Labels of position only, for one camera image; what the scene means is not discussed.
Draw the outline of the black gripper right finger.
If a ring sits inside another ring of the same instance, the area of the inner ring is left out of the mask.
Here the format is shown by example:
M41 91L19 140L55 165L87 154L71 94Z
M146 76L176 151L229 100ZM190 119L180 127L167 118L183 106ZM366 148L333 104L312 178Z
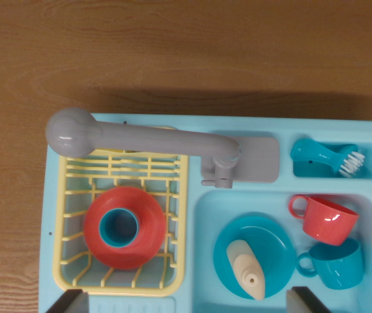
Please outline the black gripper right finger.
M287 313L320 313L328 312L328 308L306 286L295 286L286 291Z

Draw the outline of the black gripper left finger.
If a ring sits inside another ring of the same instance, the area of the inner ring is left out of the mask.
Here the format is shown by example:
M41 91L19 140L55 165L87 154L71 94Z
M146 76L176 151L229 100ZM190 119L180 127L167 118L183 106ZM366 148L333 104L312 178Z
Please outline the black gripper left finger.
M88 313L89 294L81 289L66 290L46 313Z

